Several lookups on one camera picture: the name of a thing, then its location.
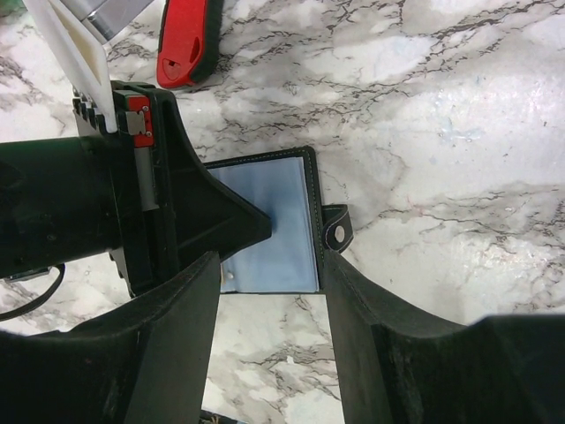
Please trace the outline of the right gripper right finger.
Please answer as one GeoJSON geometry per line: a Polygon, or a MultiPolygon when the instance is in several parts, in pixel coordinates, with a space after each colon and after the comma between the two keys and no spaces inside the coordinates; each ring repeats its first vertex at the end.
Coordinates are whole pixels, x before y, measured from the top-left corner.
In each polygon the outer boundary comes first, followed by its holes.
{"type": "Polygon", "coordinates": [[[561,423],[564,318],[492,315],[464,326],[325,256],[325,293],[349,423],[561,423]]]}

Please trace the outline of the black leather card holder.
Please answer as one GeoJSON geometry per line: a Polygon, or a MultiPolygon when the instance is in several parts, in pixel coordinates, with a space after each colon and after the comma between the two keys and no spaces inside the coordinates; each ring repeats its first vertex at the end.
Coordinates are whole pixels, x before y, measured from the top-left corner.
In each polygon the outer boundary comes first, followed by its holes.
{"type": "Polygon", "coordinates": [[[305,146],[207,163],[210,173],[266,213],[272,235],[222,264],[228,294],[314,294],[324,255],[354,235],[345,204],[322,202],[316,152],[305,146]]]}

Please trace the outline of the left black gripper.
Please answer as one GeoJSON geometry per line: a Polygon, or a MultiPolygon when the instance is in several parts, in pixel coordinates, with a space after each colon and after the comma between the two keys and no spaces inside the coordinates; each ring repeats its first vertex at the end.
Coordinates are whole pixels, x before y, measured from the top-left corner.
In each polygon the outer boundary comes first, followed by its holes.
{"type": "Polygon", "coordinates": [[[75,95],[78,136],[2,143],[3,278],[109,254],[136,296],[206,252],[225,260],[271,237],[270,218],[201,162],[171,92],[122,81],[111,88],[116,132],[75,95]],[[159,208],[151,214],[152,147],[159,208]]]}

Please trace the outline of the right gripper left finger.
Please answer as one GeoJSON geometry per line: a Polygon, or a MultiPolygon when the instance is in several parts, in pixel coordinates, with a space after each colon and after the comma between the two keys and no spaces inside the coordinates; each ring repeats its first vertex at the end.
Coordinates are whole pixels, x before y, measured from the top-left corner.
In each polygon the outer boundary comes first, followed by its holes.
{"type": "Polygon", "coordinates": [[[70,331],[3,332],[2,422],[197,422],[220,280],[219,257],[210,252],[70,331]]]}

